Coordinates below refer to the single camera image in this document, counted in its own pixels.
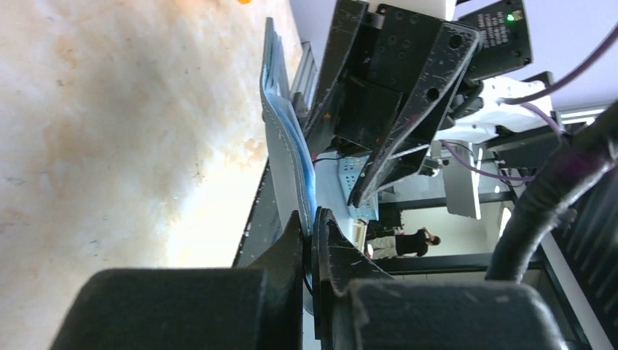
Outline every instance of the black cable sleeve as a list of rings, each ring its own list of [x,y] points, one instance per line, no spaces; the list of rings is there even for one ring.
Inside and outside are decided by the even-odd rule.
[[[616,165],[618,101],[563,144],[528,183],[496,245],[486,280],[522,280],[532,254],[568,207]]]

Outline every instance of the black shirt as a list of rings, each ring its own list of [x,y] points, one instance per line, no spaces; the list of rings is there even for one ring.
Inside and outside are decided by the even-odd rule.
[[[413,235],[396,235],[395,249],[397,255],[416,253],[417,257],[427,254],[425,230],[418,230]]]

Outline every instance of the perforated metal plate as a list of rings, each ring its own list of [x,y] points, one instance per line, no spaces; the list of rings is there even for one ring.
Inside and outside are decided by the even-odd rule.
[[[343,189],[345,198],[350,197],[350,193],[361,175],[363,166],[369,159],[366,157],[347,157],[339,160],[339,181]],[[349,206],[348,211],[353,219],[361,219],[369,222],[378,219],[378,195],[373,195],[368,201],[362,203],[358,208]]]

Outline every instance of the wire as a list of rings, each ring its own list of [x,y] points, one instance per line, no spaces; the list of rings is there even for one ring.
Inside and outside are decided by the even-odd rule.
[[[339,158],[320,158],[320,159],[314,160],[313,164],[316,164],[317,162],[321,162],[322,160],[339,160]]]
[[[466,109],[468,109],[468,107],[470,107],[470,105],[474,101],[476,101],[477,98],[479,98],[479,96],[481,96],[481,93],[484,87],[485,86],[483,85],[483,82],[479,82],[479,85],[474,89],[474,91],[472,91],[472,94],[468,96],[468,98],[466,98],[466,100],[462,104],[460,104],[459,106],[457,106],[457,108],[455,108],[453,113],[450,114],[450,117],[453,119],[457,119],[463,113],[465,113]]]
[[[477,169],[474,166],[471,166],[468,163],[466,163],[466,161],[457,153],[457,151],[455,151],[455,148],[453,148],[453,146],[451,146],[448,142],[442,141],[442,145],[444,145],[444,147],[446,147],[446,149],[448,149],[450,154],[452,154],[453,157],[455,157],[455,159],[459,163],[461,163],[461,165],[463,165],[466,168],[472,170],[473,172],[481,174],[483,176],[491,177],[493,179],[498,179],[498,180],[502,179],[502,180],[506,180],[506,181],[523,181],[523,182],[532,181],[534,179],[534,177],[528,177],[528,176],[527,177],[512,177],[512,176],[504,176],[504,175],[492,174],[492,173],[488,173],[487,171],[483,171],[483,170]]]
[[[505,104],[523,104],[525,102],[534,101],[541,97],[547,96],[551,93],[555,93],[561,88],[564,88],[567,84],[575,80],[577,77],[582,75],[586,70],[588,70],[599,58],[601,58],[607,50],[616,42],[618,39],[618,23],[615,25],[614,29],[609,33],[609,35],[601,42],[601,44],[586,58],[579,66],[577,66],[574,70],[572,70],[569,74],[565,75],[562,79],[557,81],[554,85],[548,86],[545,90],[539,91],[538,93],[533,93],[529,96],[524,97],[516,97],[516,98],[505,98],[502,100]]]
[[[533,112],[534,114],[538,115],[541,119],[543,119],[548,124],[548,126],[552,129],[552,131],[556,134],[556,136],[558,136],[558,138],[562,136],[563,131],[562,129],[560,129],[560,126],[549,115],[545,114],[540,108],[528,102],[524,102],[520,106],[527,109],[530,112]]]
[[[470,152],[470,154],[474,158],[474,162],[475,163],[478,162],[476,153],[474,153],[474,151],[470,147],[464,146],[462,144],[456,144],[455,142],[449,142],[449,141],[443,141],[443,142],[446,142],[447,144],[452,144],[452,145],[457,146],[457,147],[464,148],[466,151]]]
[[[509,176],[511,176],[511,169],[507,169],[506,171],[508,172]],[[502,179],[500,180],[500,182],[502,182],[506,186],[513,187],[513,188],[518,188],[518,187],[522,187],[522,186],[525,185],[525,182],[521,182],[519,184],[513,185],[510,181],[505,181],[505,180],[502,180]]]

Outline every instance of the marble surface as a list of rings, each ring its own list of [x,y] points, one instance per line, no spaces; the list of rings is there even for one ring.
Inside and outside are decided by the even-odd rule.
[[[228,266],[266,157],[287,0],[1,0],[0,349],[44,349],[112,267]]]

